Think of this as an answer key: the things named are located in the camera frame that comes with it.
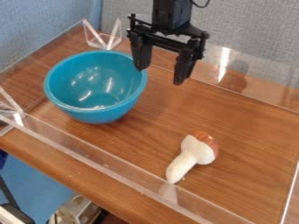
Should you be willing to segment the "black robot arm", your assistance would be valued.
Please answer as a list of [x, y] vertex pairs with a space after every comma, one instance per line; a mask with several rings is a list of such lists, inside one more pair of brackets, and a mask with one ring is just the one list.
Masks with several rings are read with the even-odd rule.
[[191, 77], [196, 61], [204, 58], [210, 34], [191, 24], [192, 7], [206, 8], [194, 0], [154, 0], [152, 21], [146, 22], [132, 12], [128, 15], [127, 37], [135, 68], [142, 71], [151, 65], [155, 46], [179, 53], [174, 67], [174, 84], [183, 84]]

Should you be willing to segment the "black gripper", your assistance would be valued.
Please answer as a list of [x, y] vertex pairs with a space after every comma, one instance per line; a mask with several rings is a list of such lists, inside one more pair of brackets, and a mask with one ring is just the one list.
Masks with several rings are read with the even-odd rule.
[[190, 11], [155, 11], [151, 17], [131, 13], [127, 36], [135, 68], [151, 65], [155, 46], [179, 53], [174, 70], [174, 84], [182, 85], [191, 76], [196, 60], [204, 57], [206, 42], [211, 35], [192, 25]]

